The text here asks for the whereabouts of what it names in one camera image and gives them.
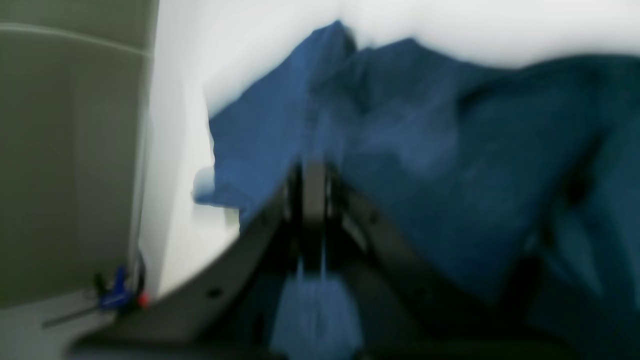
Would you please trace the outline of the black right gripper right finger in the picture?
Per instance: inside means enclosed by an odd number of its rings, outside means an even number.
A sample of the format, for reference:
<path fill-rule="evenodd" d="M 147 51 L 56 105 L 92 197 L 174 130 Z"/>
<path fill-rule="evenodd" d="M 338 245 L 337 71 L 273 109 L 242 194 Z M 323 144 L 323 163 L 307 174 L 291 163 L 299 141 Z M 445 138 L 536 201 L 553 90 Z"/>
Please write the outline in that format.
<path fill-rule="evenodd" d="M 355 360 L 573 360 L 556 336 L 524 321 L 541 278 L 537 259 L 487 305 L 422 260 L 374 203 L 325 168 L 329 268 L 355 297 L 365 344 Z"/>

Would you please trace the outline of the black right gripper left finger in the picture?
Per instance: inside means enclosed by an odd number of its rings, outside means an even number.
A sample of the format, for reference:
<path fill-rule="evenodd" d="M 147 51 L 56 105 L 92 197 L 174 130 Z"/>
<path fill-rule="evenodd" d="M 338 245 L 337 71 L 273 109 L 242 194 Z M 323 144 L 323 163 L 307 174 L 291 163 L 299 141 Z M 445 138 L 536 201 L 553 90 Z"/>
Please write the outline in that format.
<path fill-rule="evenodd" d="M 323 268 L 328 169 L 297 167 L 238 239 L 195 278 L 143 310 L 70 347 L 72 360 L 279 360 L 258 345 L 204 344 L 198 338 L 228 318 L 269 262 Z"/>

